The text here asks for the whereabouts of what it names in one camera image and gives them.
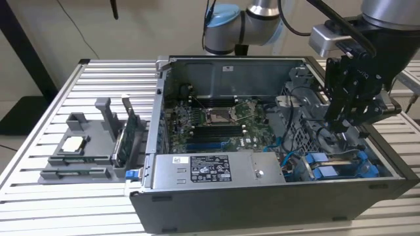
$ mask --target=open computer chassis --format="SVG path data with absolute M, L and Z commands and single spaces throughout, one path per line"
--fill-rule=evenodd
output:
M 371 125 L 332 134 L 311 57 L 173 56 L 131 202 L 148 233 L 351 220 L 419 182 Z

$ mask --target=power supply label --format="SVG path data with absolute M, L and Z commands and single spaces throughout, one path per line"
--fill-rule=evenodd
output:
M 191 181 L 193 183 L 232 181 L 228 156 L 191 156 Z

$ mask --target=black stand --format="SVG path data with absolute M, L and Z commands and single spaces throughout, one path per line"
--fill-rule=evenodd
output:
M 28 135 L 57 94 L 57 88 L 7 0 L 0 0 L 0 30 L 43 94 L 43 97 L 27 96 L 19 100 L 0 121 L 0 134 Z
M 248 55 L 248 48 L 249 48 L 249 45 L 236 44 L 235 45 L 235 55 L 236 56 L 247 56 Z

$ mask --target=motherboard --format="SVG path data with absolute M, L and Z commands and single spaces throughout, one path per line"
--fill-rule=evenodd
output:
M 172 153 L 256 152 L 276 144 L 263 104 L 255 98 L 189 97 L 165 109 Z

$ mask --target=metal rail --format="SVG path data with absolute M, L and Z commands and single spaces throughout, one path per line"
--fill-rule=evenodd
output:
M 111 109 L 125 118 L 120 97 L 131 96 L 141 118 L 151 118 L 156 85 L 155 62 L 92 60 L 77 66 L 33 132 L 0 176 L 0 235 L 145 236 L 124 183 L 39 185 L 40 169 L 64 135 L 72 111 L 101 119 L 95 98 L 109 96 Z M 403 113 L 375 124 L 420 176 L 420 127 Z M 375 204 L 351 222 L 204 232 L 188 235 L 420 235 L 420 186 L 399 199 Z

